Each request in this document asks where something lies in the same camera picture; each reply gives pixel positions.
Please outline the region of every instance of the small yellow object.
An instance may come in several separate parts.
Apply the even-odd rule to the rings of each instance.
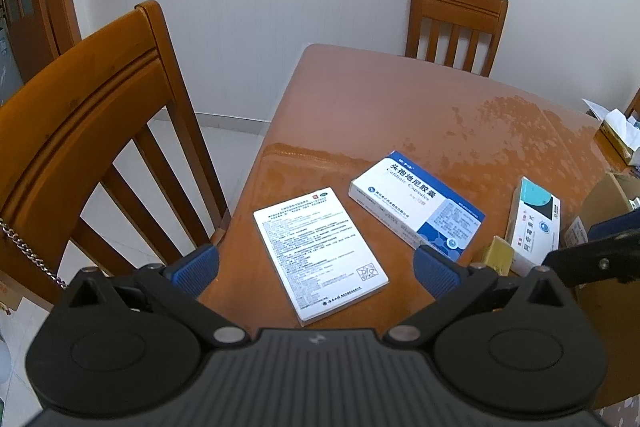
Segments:
[[[498,275],[508,275],[513,262],[513,247],[503,238],[494,235],[489,248],[482,256],[482,262],[498,272]]]

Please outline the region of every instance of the table top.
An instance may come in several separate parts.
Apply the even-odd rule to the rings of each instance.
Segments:
[[[313,44],[292,76],[200,301],[254,335],[299,328],[253,212],[331,187],[385,270],[380,292],[309,325],[383,333],[433,301],[414,250],[348,197],[350,182],[398,150],[486,215],[459,263],[506,231],[521,176],[561,200],[565,227],[594,184],[624,163],[598,122],[489,78],[413,58]]]

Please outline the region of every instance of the baseboard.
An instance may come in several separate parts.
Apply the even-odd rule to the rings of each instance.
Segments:
[[[169,113],[166,108],[162,108],[155,116],[155,120],[169,120]],[[202,127],[214,127],[216,129],[227,129],[229,131],[247,132],[264,136],[269,128],[270,121],[254,120],[253,118],[240,118],[238,116],[226,116],[224,114],[210,114],[208,112],[197,112],[196,119]]]

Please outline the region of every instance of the teal and white medicine box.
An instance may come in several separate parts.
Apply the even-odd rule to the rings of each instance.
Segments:
[[[505,240],[515,254],[511,269],[525,276],[558,249],[560,238],[560,200],[524,176],[511,201]]]
[[[484,214],[394,151],[354,179],[349,196],[412,248],[429,243],[457,261]]]

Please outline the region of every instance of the white logo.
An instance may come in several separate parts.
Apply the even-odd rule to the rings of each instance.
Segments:
[[[309,342],[316,344],[316,346],[319,346],[325,340],[326,336],[322,335],[321,333],[316,333],[314,336],[309,337]]]

